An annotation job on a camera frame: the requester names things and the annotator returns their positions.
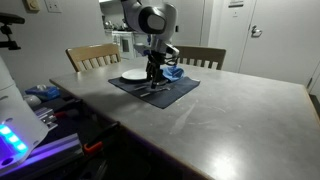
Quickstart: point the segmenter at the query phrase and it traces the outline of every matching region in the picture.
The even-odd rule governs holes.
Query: white wall
[[[0,49],[19,89],[49,84],[49,78],[74,72],[65,54],[67,48],[106,43],[98,0],[58,0],[62,13],[48,13],[44,0],[40,12],[27,13],[21,0],[1,0],[0,12],[26,19],[14,24],[18,51]]]
[[[214,0],[209,47],[226,49],[222,69],[238,72],[246,42],[248,27],[253,13],[255,0],[245,0],[244,6],[229,8],[230,0]],[[238,17],[233,17],[237,10]]]

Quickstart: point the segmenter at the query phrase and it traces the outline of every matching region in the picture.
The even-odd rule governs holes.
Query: blue cloth
[[[184,76],[184,71],[182,68],[177,66],[167,66],[161,68],[163,70],[163,76],[167,78],[170,82],[175,82]]]

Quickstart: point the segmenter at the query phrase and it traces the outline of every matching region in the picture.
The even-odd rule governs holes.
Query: chair
[[[77,47],[67,49],[66,53],[76,72],[121,61],[118,45],[116,44]]]
[[[200,61],[201,67],[205,67],[208,62],[208,68],[212,68],[213,62],[217,63],[217,70],[221,70],[223,65],[223,60],[226,54],[226,50],[224,49],[215,49],[208,47],[194,47],[194,46],[175,46],[179,49],[179,63],[181,64],[191,64],[190,60],[194,59],[193,65],[197,66]]]

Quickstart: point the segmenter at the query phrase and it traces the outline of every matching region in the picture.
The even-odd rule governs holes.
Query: blue object
[[[168,66],[161,68],[163,70],[163,76],[167,78],[170,82],[177,81],[184,76],[184,71],[182,68],[174,66]]]
[[[150,53],[150,50],[144,50],[144,51],[143,51],[143,56],[147,56],[147,55],[149,55],[149,54],[151,54],[151,53]]]
[[[32,94],[39,97],[41,100],[49,101],[60,96],[60,92],[55,86],[46,86],[43,89],[37,88],[37,86],[27,89],[26,94]]]
[[[0,138],[4,139],[7,145],[19,152],[28,150],[28,147],[11,131],[11,129],[3,124],[0,125]]]

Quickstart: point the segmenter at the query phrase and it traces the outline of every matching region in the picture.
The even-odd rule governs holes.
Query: placemat
[[[122,77],[109,79],[108,82],[132,94],[133,96],[161,109],[168,107],[170,104],[172,104],[177,99],[181,98],[200,84],[200,81],[192,80],[189,77],[183,77],[182,79],[173,83],[168,83],[164,86],[157,87],[157,89],[170,88],[170,90],[152,92],[152,89],[150,88],[151,82],[129,81],[123,79]]]

